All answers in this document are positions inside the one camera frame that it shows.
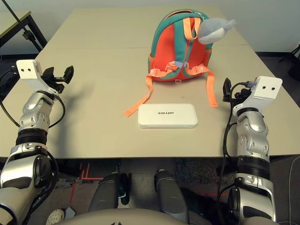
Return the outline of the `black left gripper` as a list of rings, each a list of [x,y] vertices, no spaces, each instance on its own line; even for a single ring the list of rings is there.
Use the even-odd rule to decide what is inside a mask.
[[[51,88],[55,89],[59,94],[64,90],[62,82],[70,83],[74,75],[74,67],[69,66],[66,68],[63,77],[54,77],[54,67],[47,68],[42,75],[43,81]]]

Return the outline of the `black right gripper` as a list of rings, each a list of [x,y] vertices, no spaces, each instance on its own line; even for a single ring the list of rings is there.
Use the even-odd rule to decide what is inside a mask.
[[[239,82],[232,87],[230,79],[226,78],[223,84],[223,101],[231,101],[231,103],[243,103],[251,95],[249,83],[250,82]],[[239,85],[242,85],[245,88],[241,89],[240,92],[236,92],[234,97],[232,97],[234,89]]]

